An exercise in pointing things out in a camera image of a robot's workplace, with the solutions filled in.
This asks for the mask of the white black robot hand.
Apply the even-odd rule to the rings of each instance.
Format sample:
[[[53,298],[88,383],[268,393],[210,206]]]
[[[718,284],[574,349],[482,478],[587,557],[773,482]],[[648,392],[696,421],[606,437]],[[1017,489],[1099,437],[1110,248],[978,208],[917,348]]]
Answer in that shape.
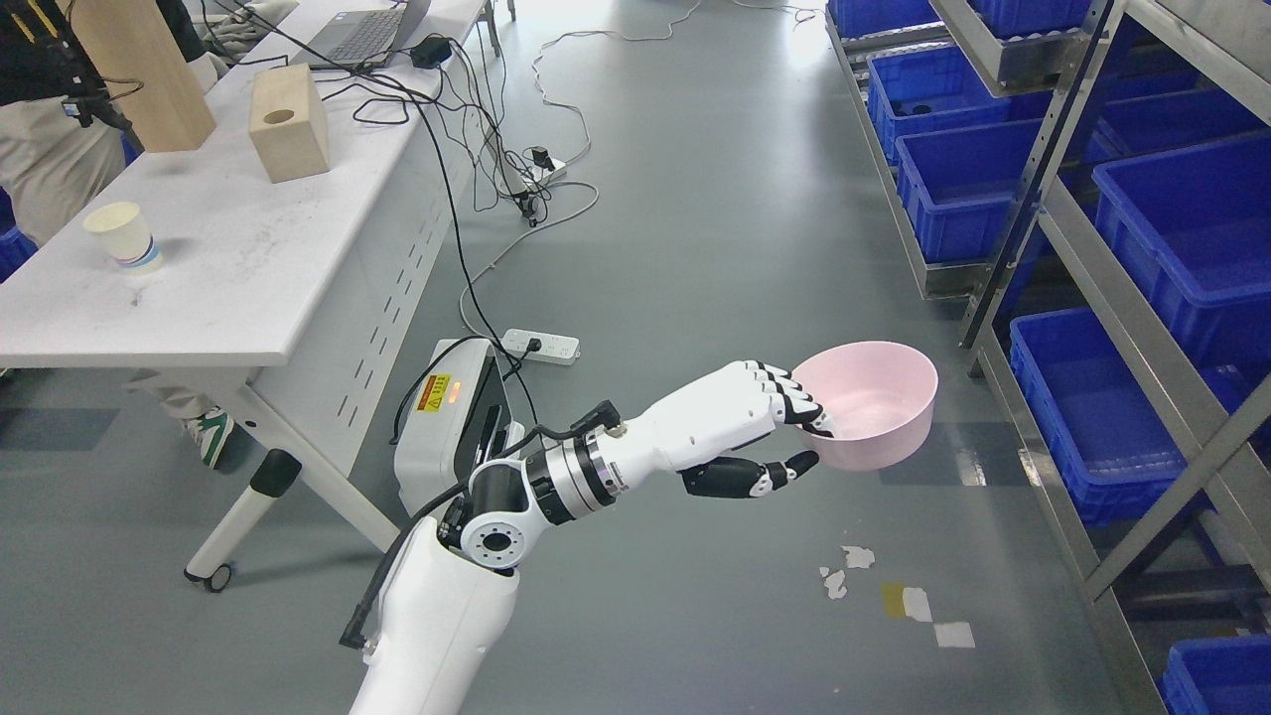
[[[749,500],[788,486],[820,461],[812,451],[771,464],[731,456],[779,425],[812,436],[834,436],[838,427],[789,371],[738,359],[649,404],[624,422],[622,436],[597,436],[596,447],[624,488],[667,472],[677,474],[690,495]]]

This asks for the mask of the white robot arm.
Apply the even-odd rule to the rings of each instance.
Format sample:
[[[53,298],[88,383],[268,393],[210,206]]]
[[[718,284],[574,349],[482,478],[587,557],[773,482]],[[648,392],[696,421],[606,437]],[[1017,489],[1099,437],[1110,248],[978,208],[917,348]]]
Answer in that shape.
[[[508,625],[517,566],[550,526],[622,491],[608,448],[627,425],[596,427],[525,458],[492,458],[425,503],[386,549],[341,644],[366,673],[355,714],[455,714]]]

